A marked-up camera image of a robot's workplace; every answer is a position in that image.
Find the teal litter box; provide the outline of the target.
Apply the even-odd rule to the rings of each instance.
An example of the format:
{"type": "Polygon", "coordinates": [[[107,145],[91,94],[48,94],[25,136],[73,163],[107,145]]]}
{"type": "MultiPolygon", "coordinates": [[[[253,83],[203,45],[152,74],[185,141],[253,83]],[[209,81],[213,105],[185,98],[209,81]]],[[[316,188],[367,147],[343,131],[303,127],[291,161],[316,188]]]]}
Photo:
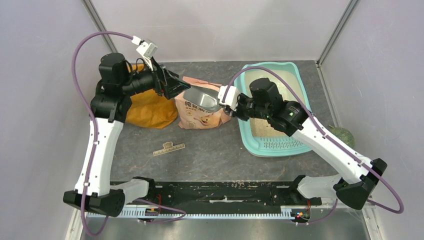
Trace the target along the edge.
{"type": "MultiPolygon", "coordinates": [[[[246,64],[248,67],[264,67],[279,75],[310,110],[309,99],[300,76],[298,67],[293,62],[259,62],[246,64]]],[[[252,69],[243,72],[234,81],[234,86],[243,94],[251,97],[250,83],[259,78],[269,78],[274,82],[284,100],[296,101],[293,94],[272,74],[252,69]]],[[[241,139],[244,147],[257,157],[286,157],[309,152],[311,149],[300,141],[288,137],[283,132],[273,129],[266,120],[251,118],[247,121],[238,120],[241,139]]]]}

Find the pink cat litter bag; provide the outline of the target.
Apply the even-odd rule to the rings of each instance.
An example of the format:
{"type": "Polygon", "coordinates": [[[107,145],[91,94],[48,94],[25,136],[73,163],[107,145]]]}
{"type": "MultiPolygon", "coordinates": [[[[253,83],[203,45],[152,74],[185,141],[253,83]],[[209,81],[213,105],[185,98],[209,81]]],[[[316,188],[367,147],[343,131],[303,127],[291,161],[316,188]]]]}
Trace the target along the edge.
{"type": "MultiPolygon", "coordinates": [[[[214,89],[219,92],[220,83],[212,83],[192,77],[184,76],[183,81],[189,83],[191,86],[199,86],[209,89],[214,89]]],[[[183,98],[183,93],[180,93],[174,98],[177,112],[180,118],[179,126],[183,129],[211,129],[219,127],[220,125],[231,120],[221,108],[217,112],[209,112],[199,108],[193,103],[183,98]]]]}

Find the metal litter scoop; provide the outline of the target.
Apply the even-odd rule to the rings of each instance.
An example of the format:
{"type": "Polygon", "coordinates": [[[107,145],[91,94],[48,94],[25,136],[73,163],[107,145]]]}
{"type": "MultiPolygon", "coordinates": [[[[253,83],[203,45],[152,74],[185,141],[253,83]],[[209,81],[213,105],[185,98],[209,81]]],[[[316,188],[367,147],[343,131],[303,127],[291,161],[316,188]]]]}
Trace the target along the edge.
{"type": "Polygon", "coordinates": [[[218,99],[219,92],[215,89],[192,85],[183,93],[183,98],[200,109],[215,113],[221,109],[218,99]]]}

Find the wooden bag clip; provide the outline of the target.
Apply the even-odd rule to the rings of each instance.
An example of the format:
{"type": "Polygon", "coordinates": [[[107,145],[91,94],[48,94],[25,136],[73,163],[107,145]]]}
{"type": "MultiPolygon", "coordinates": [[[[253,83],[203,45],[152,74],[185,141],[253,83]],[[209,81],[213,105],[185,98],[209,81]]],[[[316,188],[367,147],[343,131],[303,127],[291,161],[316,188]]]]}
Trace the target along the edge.
{"type": "Polygon", "coordinates": [[[171,153],[171,152],[174,152],[174,151],[182,150],[185,147],[186,147],[186,145],[184,143],[174,145],[173,142],[168,141],[168,142],[165,142],[165,143],[162,144],[162,149],[156,150],[152,154],[153,154],[154,157],[156,157],[156,156],[171,153]]]}

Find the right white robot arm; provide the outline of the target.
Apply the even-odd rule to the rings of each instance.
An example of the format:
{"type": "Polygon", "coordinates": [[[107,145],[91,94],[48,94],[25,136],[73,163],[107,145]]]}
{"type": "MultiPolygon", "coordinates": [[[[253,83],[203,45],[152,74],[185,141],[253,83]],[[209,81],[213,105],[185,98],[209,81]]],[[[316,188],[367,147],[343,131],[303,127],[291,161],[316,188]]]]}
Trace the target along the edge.
{"type": "Polygon", "coordinates": [[[384,160],[371,160],[357,153],[325,128],[303,103],[283,99],[277,85],[268,78],[254,80],[250,93],[248,96],[229,85],[220,90],[219,101],[239,120],[267,121],[274,130],[308,146],[337,171],[333,176],[300,176],[288,191],[292,203],[331,198],[360,210],[371,201],[375,187],[383,182],[388,166],[384,160]]]}

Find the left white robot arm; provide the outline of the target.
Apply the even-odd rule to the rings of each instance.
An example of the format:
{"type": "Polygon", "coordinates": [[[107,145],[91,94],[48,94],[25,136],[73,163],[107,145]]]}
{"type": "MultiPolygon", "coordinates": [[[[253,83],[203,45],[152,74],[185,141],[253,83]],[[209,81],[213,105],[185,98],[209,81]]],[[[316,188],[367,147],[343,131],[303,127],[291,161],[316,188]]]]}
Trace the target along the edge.
{"type": "Polygon", "coordinates": [[[117,217],[136,199],[152,204],[157,198],[151,178],[110,183],[116,144],[132,105],[131,97],[152,90],[170,100],[191,85],[155,60],[152,67],[134,71],[121,53],[104,55],[98,69],[101,78],[89,104],[90,132],[83,167],[74,188],[64,192],[62,200],[83,212],[117,217]]]}

